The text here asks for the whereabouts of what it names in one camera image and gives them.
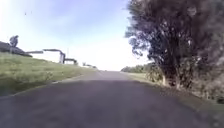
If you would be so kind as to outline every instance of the house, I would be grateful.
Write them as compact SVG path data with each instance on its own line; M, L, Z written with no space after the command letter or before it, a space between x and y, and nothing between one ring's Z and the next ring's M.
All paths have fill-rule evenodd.
M4 43L0 41L0 52L12 53L21 56L32 57L31 55L24 52L22 49L18 47L12 47L9 43Z
M77 65L77 60L72 59L72 58L65 58L65 64L73 64L73 65Z
M65 63L65 53L59 49L43 49L39 51L26 52L33 56L33 58L44 59L55 63Z

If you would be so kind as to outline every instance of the road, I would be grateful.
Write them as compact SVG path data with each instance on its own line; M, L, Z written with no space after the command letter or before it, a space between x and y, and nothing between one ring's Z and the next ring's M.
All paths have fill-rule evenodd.
M0 128L211 128L207 118L119 72L0 99Z

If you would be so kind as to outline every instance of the grassy hill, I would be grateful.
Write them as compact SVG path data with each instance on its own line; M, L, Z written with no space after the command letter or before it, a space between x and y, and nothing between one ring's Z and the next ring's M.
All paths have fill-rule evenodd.
M0 53L0 95L79 76L93 70L45 60Z

